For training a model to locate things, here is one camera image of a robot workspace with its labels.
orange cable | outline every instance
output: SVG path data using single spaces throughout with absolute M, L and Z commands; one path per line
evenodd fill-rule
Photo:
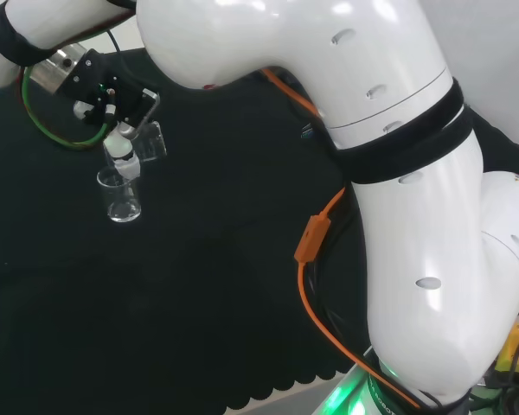
M 402 392 L 400 389 L 398 389 L 396 386 L 392 385 L 388 380 L 384 379 L 382 376 L 380 376 L 376 371 L 374 371 L 371 367 L 366 365 L 359 359 L 355 354 L 351 353 L 346 347 L 342 345 L 341 342 L 339 342 L 335 336 L 327 330 L 327 328 L 323 325 L 323 323 L 317 318 L 315 315 L 315 312 L 310 306 L 310 302 L 308 301 L 307 296 L 305 295 L 305 288 L 304 288 L 304 268 L 305 263 L 299 262 L 298 263 L 298 289 L 300 291 L 300 297 L 302 298 L 302 303 L 304 304 L 305 310 L 307 311 L 308 315 L 310 316 L 310 319 L 315 323 L 315 325 L 321 330 L 321 332 L 341 351 L 343 352 L 349 359 L 351 359 L 353 362 L 356 363 L 357 366 L 361 367 L 363 370 L 377 378 L 380 382 L 384 383 L 386 386 L 388 386 L 390 389 L 398 393 L 403 399 L 405 399 L 408 403 L 413 405 L 415 408 L 420 409 L 420 406 L 417 402 L 415 402 L 413 399 L 411 399 L 409 396 L 407 396 L 404 392 Z
M 303 108 L 311 112 L 316 117 L 320 117 L 319 111 L 317 108 L 306 98 L 304 98 L 302 95 L 294 91 L 292 88 L 290 88 L 285 82 L 279 79 L 277 75 L 275 75 L 271 69 L 264 69 L 263 73 L 265 76 L 273 83 L 275 86 L 280 89 L 283 93 L 288 95 L 290 98 L 294 99 L 296 102 L 298 102 Z
M 321 211 L 319 216 L 327 216 L 329 212 L 332 210 L 332 208 L 340 201 L 340 198 L 343 197 L 344 192 L 346 191 L 346 188 L 342 188 L 340 192 L 338 192 L 335 197 L 333 197 L 330 202 L 327 204 L 325 209 Z
M 319 111 L 317 108 L 306 98 L 304 98 L 302 95 L 294 91 L 292 88 L 290 88 L 287 84 L 285 84 L 282 80 L 279 79 L 277 75 L 275 75 L 270 69 L 263 69 L 263 73 L 266 75 L 266 77 L 275 84 L 276 87 L 278 87 L 284 94 L 289 96 L 291 99 L 294 99 L 297 101 L 301 106 L 303 106 L 306 110 L 311 112 L 316 117 L 319 116 Z M 344 195 L 346 188 L 341 189 L 327 204 L 325 209 L 321 211 L 319 214 L 319 218 L 321 220 L 326 219 L 329 215 L 330 210 L 340 201 L 342 196 Z M 420 409 L 420 405 L 415 402 L 413 399 L 411 399 L 407 394 L 402 392 L 400 389 L 398 389 L 396 386 L 394 386 L 392 383 L 390 383 L 388 380 L 384 379 L 382 376 L 380 376 L 375 370 L 373 370 L 371 367 L 369 367 L 367 364 L 363 363 L 363 361 L 358 358 L 355 354 L 351 353 L 344 345 L 342 345 L 341 342 L 339 342 L 335 336 L 331 334 L 329 330 L 323 325 L 323 323 L 317 318 L 315 312 L 310 306 L 310 302 L 308 301 L 307 296 L 305 295 L 305 288 L 304 288 L 304 268 L 305 268 L 305 262 L 299 261 L 298 262 L 298 289 L 300 292 L 300 298 L 302 299 L 302 303 L 304 304 L 305 310 L 308 313 L 308 316 L 310 319 L 315 323 L 315 325 L 321 330 L 321 332 L 338 348 L 343 354 L 345 354 L 349 359 L 351 359 L 357 366 L 361 367 L 363 370 L 374 376 L 376 379 L 378 379 L 380 382 L 382 382 L 384 385 L 388 386 L 390 389 L 398 393 L 405 401 L 407 401 L 409 404 L 411 404 L 413 407 Z

yellow device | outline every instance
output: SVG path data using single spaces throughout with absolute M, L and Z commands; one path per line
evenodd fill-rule
M 514 354 L 517 346 L 519 345 L 519 324 L 513 326 L 513 329 L 509 332 L 508 340 L 503 345 L 502 351 L 498 356 L 495 370 L 498 372 L 508 372 L 511 368 L 511 362 L 513 361 Z M 516 373 L 519 374 L 519 361 L 517 362 Z

orange connector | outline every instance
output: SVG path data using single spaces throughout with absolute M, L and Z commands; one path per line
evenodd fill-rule
M 298 262 L 312 262 L 315 260 L 323 239 L 329 231 L 330 219 L 326 215 L 316 214 L 310 217 L 307 227 L 305 227 L 302 239 L 294 253 L 294 258 Z

black table surface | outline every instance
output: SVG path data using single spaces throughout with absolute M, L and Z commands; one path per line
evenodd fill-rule
M 350 368 L 303 311 L 293 253 L 343 183 L 275 86 L 247 78 L 191 92 L 144 51 L 161 86 L 169 155 L 146 165 L 142 217 L 114 224 L 96 182 L 100 149 L 70 152 L 0 91 L 0 414 L 224 413 L 294 381 Z M 32 88 L 68 137 L 92 131 Z M 519 146 L 477 114 L 486 170 L 519 173 Z M 327 302 L 368 346 L 360 224 L 330 256 Z

black strap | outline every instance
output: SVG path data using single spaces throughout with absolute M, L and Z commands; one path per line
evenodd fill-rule
M 135 10 L 137 8 L 136 0 L 107 0 L 107 2 L 129 10 Z
M 352 182 L 385 182 L 422 169 L 455 150 L 472 131 L 471 115 L 456 80 L 435 106 L 396 131 L 336 156 Z
M 6 2 L 0 4 L 0 54 L 21 67 L 32 67 L 52 56 L 55 49 L 39 49 L 18 34 L 6 16 Z

